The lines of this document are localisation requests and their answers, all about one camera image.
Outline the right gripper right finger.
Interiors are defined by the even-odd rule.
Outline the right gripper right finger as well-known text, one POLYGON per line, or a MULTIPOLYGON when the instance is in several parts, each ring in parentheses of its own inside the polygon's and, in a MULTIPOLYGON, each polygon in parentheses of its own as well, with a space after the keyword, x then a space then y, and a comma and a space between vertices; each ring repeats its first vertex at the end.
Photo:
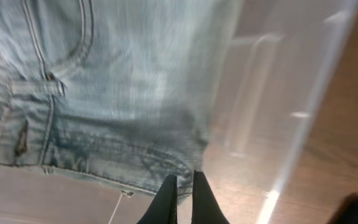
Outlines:
POLYGON ((194 171, 192 193, 192 224, 229 224, 202 171, 194 171))

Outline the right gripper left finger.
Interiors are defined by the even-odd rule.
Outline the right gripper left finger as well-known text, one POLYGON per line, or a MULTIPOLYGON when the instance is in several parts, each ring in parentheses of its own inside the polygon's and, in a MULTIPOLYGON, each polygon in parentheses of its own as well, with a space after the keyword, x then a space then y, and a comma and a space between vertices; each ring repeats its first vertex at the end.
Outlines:
POLYGON ((166 176, 147 211, 137 224, 177 224, 177 176, 166 176))

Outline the light blue denim jeans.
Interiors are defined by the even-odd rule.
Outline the light blue denim jeans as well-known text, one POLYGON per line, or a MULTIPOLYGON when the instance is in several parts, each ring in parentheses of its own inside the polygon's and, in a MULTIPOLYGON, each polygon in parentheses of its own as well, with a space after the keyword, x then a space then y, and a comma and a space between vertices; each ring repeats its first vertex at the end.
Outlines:
POLYGON ((0 165, 193 190, 242 1, 0 1, 0 165))

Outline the black shorts red waistband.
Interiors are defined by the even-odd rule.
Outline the black shorts red waistband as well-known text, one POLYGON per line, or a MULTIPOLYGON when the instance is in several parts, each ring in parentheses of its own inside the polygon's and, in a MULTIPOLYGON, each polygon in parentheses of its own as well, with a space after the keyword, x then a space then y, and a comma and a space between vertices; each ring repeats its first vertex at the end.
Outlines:
POLYGON ((358 194, 350 194, 329 219, 328 224, 358 224, 358 194))

